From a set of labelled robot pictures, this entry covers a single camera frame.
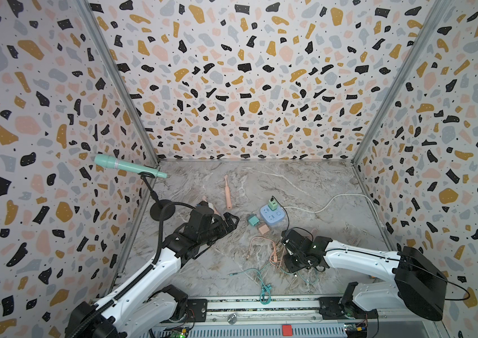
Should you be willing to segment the green charger plug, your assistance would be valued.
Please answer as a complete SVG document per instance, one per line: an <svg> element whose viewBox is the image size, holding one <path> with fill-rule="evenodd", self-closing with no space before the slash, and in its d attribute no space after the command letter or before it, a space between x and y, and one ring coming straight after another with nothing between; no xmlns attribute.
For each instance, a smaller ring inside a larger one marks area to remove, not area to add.
<svg viewBox="0 0 478 338"><path fill-rule="evenodd" d="M274 196L272 196L270 198L270 200L268 201L267 203L267 206L268 208L271 210L271 211L275 211L277 210L278 208L278 201L276 200L276 198Z"/></svg>

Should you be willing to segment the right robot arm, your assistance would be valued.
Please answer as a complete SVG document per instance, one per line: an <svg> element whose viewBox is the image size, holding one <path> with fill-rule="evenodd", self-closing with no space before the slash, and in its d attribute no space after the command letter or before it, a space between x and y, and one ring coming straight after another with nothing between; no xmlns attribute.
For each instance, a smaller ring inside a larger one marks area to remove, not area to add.
<svg viewBox="0 0 478 338"><path fill-rule="evenodd" d="M350 282L338 301L321 301L325 319L368 320L379 309L406 308L428 321L441 321L449 280L419 250L405 246L399 252L363 249L330 237L306 237L298 228L284 230L285 267L291 273L303 269L345 269L374 277L374 283Z"/></svg>

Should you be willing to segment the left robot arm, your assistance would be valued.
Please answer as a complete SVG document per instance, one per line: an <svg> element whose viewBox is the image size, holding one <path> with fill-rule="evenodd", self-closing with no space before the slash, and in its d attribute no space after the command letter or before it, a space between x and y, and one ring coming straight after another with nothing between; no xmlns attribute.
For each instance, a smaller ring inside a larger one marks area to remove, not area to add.
<svg viewBox="0 0 478 338"><path fill-rule="evenodd" d="M67 337L137 337L164 321L184 321L188 295L165 285L190 260L236 230L240 218L215 214L201 201L190 218L168 236L159 223L155 255L123 284L93 305L82 302L71 313Z"/></svg>

